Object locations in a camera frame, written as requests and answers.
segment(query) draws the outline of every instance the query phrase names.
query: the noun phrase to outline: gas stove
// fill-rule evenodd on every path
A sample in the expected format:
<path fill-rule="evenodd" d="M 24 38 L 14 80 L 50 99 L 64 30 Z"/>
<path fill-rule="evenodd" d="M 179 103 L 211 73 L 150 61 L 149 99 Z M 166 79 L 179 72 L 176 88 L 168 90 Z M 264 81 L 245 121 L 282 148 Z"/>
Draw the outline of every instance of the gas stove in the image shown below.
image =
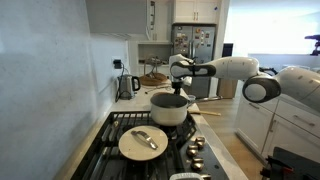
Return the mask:
<path fill-rule="evenodd" d="M 121 154 L 119 139 L 129 129 L 142 125 L 163 130 L 168 147 L 152 160 L 130 160 Z M 228 179 L 189 113 L 182 124 L 165 127 L 152 120 L 150 111 L 126 111 L 109 114 L 72 179 L 167 180 L 179 173 L 197 173 L 204 179 Z"/>

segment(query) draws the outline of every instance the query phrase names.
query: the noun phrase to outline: ceiling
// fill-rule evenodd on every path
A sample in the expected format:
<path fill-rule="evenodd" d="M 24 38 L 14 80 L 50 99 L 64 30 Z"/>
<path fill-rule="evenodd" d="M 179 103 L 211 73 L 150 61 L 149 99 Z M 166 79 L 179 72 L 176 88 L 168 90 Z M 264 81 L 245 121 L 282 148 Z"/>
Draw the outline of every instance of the ceiling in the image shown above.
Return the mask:
<path fill-rule="evenodd" d="M 292 17 L 320 12 L 320 0 L 230 0 L 236 14 Z"/>

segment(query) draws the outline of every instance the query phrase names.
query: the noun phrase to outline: stainless steel refrigerator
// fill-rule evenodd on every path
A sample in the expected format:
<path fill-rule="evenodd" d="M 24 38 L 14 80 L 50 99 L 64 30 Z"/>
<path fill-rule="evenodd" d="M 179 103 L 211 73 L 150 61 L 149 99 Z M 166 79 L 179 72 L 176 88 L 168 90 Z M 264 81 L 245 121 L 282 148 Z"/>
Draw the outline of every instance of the stainless steel refrigerator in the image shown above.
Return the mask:
<path fill-rule="evenodd" d="M 209 25 L 173 25 L 172 26 L 173 54 L 195 60 L 202 64 L 213 59 L 215 26 Z M 197 99 L 209 97 L 210 77 L 193 77 L 191 86 L 184 86 L 187 94 Z"/>

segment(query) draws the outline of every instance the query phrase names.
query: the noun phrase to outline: wooden floor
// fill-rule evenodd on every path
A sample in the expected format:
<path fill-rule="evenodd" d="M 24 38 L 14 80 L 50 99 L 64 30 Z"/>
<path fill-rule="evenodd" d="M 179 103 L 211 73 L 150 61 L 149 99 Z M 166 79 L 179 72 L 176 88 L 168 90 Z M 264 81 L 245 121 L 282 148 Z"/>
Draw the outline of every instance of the wooden floor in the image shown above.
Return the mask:
<path fill-rule="evenodd" d="M 232 157 L 246 174 L 248 179 L 262 179 L 262 163 L 250 152 L 235 134 L 235 117 L 237 115 L 241 90 L 235 98 L 197 103 L 200 110 L 219 112 L 221 116 L 203 115 Z"/>

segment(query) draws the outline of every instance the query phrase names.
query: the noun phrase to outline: white pot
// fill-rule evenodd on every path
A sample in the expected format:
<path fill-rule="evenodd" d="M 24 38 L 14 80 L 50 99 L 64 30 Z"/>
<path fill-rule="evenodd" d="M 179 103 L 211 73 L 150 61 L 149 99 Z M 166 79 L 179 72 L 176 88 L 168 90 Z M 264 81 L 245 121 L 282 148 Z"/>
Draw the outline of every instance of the white pot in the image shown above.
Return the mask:
<path fill-rule="evenodd" d="M 180 95 L 155 95 L 151 104 L 151 117 L 157 124 L 177 126 L 187 117 L 188 100 Z"/>

